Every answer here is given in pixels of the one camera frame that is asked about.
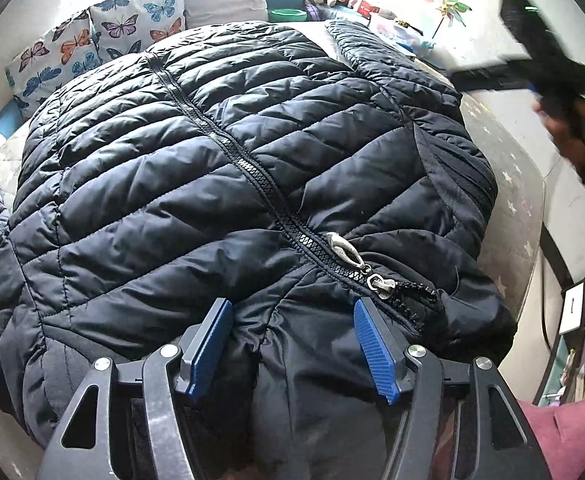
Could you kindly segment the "person right hand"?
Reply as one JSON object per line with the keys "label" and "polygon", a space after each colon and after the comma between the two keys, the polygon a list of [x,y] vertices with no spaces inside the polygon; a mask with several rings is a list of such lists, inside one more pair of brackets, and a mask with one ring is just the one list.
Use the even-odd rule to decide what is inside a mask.
{"label": "person right hand", "polygon": [[573,102],[574,122],[570,122],[548,98],[535,101],[533,109],[550,133],[558,153],[567,159],[585,185],[585,99]]}

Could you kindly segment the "pink sleeved right forearm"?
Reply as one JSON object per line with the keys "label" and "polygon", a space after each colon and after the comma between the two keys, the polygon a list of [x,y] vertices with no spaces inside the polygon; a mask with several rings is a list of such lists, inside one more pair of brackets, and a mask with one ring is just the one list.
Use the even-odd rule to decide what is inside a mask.
{"label": "pink sleeved right forearm", "polygon": [[519,402],[553,479],[579,479],[585,472],[585,401],[558,406]]}

